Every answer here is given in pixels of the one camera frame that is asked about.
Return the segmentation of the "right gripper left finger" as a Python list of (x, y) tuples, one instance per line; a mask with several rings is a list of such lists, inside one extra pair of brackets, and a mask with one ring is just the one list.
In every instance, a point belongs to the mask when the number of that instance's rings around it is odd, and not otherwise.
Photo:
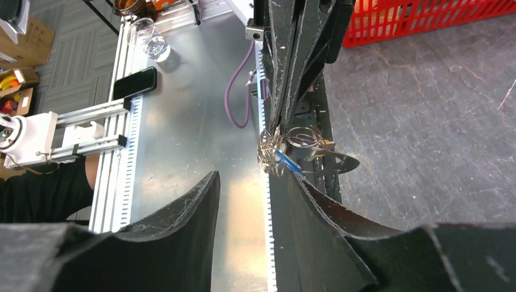
[(117, 232), (2, 224), (2, 291), (209, 291), (220, 175)]

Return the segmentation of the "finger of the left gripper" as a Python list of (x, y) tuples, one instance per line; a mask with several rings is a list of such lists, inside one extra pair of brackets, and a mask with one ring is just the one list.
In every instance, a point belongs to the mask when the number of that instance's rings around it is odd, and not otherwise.
[(299, 103), (292, 82), (292, 54), (302, 1), (265, 1), (265, 72), (270, 90), (269, 129), (286, 129)]
[(296, 14), (282, 93), (283, 129), (290, 127), (298, 102), (325, 64), (336, 61), (354, 4), (354, 1), (304, 1)]

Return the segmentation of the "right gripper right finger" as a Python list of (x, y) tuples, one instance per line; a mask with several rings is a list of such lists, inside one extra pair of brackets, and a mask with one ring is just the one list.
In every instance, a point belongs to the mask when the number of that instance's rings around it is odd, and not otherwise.
[(304, 291), (514, 291), (513, 223), (431, 223), (399, 231), (288, 176)]

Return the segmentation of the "blue key tag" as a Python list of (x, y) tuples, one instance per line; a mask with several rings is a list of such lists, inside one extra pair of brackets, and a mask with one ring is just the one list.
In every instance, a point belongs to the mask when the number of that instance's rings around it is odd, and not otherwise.
[(277, 163), (284, 165), (295, 175), (298, 175), (301, 178), (305, 178), (305, 173), (302, 171), (302, 168), (297, 163), (295, 163), (294, 160), (289, 158), (282, 150), (276, 150), (274, 155), (276, 157)]

